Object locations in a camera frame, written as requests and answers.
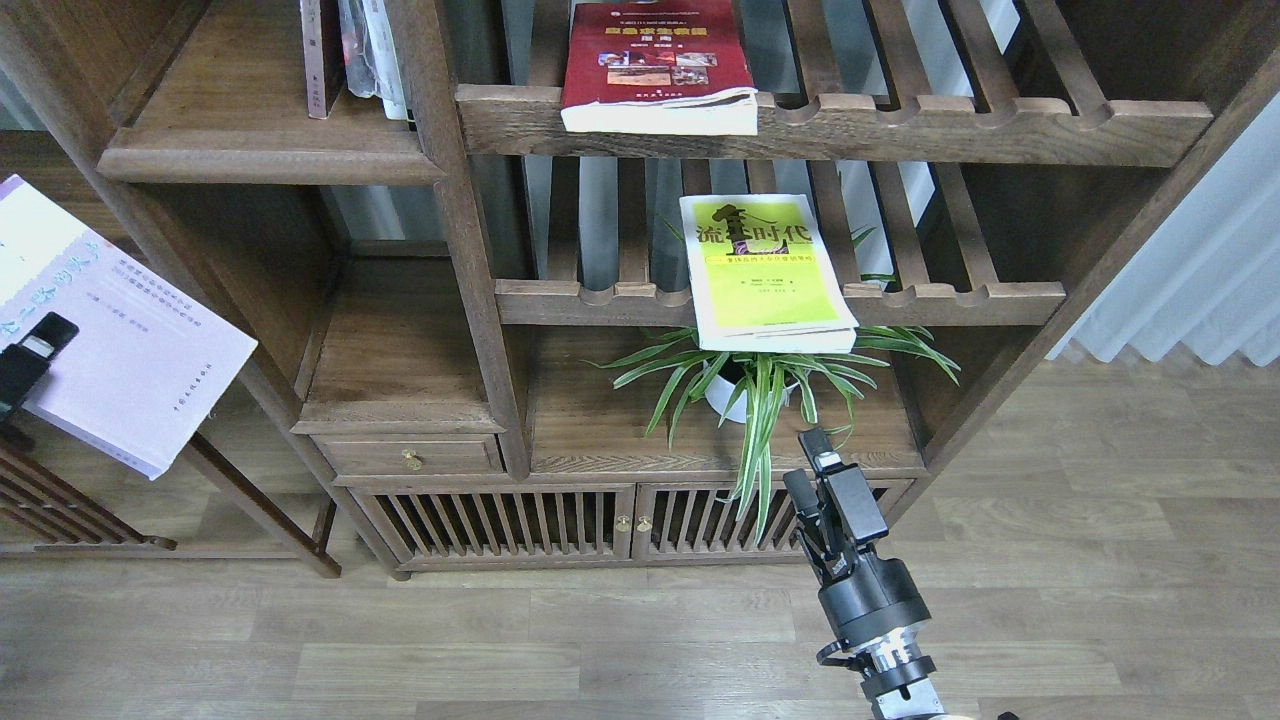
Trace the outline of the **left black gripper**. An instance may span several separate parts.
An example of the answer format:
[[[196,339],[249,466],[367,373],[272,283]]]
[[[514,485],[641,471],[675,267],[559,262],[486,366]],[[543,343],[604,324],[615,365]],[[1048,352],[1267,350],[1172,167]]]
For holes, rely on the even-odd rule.
[[[78,334],[79,327],[58,313],[47,313],[20,340],[10,345],[10,370],[1,374],[1,438],[19,451],[32,451],[35,441],[10,423],[27,395],[54,359]]]

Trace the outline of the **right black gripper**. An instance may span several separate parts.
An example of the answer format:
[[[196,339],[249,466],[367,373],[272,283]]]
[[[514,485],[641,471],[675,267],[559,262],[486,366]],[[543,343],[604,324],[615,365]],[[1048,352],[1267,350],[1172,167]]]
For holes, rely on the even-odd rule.
[[[876,552],[888,527],[867,478],[858,465],[844,465],[823,429],[797,439],[817,478],[797,469],[783,483],[835,634],[823,653],[915,655],[915,634],[931,612],[905,562]]]

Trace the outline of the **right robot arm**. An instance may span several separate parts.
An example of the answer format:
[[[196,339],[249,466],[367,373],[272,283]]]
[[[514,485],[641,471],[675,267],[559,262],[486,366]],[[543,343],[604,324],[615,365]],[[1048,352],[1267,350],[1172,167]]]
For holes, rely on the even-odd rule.
[[[934,662],[916,644],[931,612],[905,562],[876,552],[888,525],[863,470],[844,462],[820,428],[797,439],[812,470],[783,482],[835,634],[818,664],[859,673],[876,719],[947,719],[928,678]]]

